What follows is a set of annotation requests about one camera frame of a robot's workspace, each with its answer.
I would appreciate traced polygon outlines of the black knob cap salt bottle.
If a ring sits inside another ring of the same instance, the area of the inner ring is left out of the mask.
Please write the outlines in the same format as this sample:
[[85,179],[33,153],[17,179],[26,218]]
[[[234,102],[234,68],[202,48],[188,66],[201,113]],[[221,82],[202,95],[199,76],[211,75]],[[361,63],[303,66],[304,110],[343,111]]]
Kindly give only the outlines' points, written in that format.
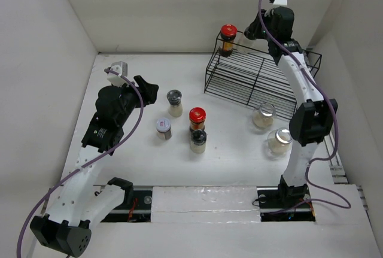
[[202,129],[194,130],[190,135],[190,149],[192,152],[201,154],[206,149],[207,134]]

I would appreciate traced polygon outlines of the orange label jar red lid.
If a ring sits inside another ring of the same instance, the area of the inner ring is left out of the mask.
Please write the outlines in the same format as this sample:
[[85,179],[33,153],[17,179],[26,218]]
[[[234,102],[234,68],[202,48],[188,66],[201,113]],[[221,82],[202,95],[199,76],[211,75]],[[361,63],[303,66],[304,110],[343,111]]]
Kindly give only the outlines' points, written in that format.
[[201,107],[194,107],[189,111],[190,132],[205,130],[206,112]]

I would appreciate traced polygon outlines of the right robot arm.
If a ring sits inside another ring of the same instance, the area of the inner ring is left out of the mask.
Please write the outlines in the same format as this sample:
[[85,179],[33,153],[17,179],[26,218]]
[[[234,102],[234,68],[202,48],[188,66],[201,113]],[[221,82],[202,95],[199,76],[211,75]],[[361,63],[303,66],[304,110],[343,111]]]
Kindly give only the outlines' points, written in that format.
[[287,7],[269,11],[261,8],[245,30],[252,40],[268,42],[268,52],[285,75],[296,98],[297,109],[288,129],[293,140],[287,168],[278,190],[267,192],[261,199],[272,208],[290,208],[302,201],[308,192],[308,170],[314,153],[333,126],[338,108],[335,99],[326,98],[319,90],[306,65],[303,49],[292,39],[294,13]]

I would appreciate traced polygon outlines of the dark sauce jar red lid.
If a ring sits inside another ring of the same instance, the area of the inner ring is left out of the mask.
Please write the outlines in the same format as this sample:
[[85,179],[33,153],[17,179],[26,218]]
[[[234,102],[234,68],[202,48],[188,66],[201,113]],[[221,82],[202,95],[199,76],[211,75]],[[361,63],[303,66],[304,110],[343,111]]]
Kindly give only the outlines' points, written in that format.
[[226,24],[221,27],[220,37],[222,39],[222,46],[220,54],[223,57],[229,57],[233,52],[233,43],[236,38],[237,28],[232,24]]

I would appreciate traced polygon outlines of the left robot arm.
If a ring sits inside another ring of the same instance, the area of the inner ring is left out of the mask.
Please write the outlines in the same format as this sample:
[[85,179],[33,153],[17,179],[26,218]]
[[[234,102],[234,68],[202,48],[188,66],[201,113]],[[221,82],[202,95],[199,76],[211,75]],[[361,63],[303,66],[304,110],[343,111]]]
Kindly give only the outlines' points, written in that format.
[[42,246],[70,257],[80,257],[92,237],[93,228],[115,207],[127,208],[133,202],[133,184],[114,177],[96,197],[93,185],[105,156],[112,156],[129,135],[123,125],[134,109],[143,110],[154,104],[158,85],[146,82],[140,75],[130,82],[117,75],[121,86],[110,84],[101,88],[96,100],[96,112],[81,141],[75,168],[61,181],[57,201],[44,215],[31,214],[29,225]]

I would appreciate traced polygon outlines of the black pump cap salt bottle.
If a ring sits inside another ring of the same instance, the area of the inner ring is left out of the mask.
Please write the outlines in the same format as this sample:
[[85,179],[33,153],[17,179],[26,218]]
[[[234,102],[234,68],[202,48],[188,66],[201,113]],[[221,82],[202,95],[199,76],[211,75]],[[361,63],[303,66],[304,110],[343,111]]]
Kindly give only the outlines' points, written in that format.
[[249,53],[253,51],[254,40],[250,40],[245,36],[245,33],[241,33],[238,39],[237,49],[243,53]]

